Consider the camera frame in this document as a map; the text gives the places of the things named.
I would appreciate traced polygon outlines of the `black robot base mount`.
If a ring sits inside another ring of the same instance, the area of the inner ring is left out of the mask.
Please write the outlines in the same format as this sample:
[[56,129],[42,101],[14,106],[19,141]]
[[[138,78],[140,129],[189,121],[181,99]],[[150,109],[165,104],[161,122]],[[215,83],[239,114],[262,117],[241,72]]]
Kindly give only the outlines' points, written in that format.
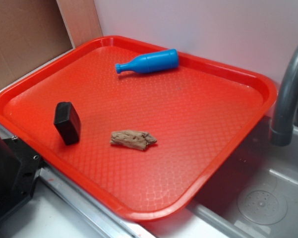
[[41,164],[23,140],[0,138],[0,222],[32,199]]

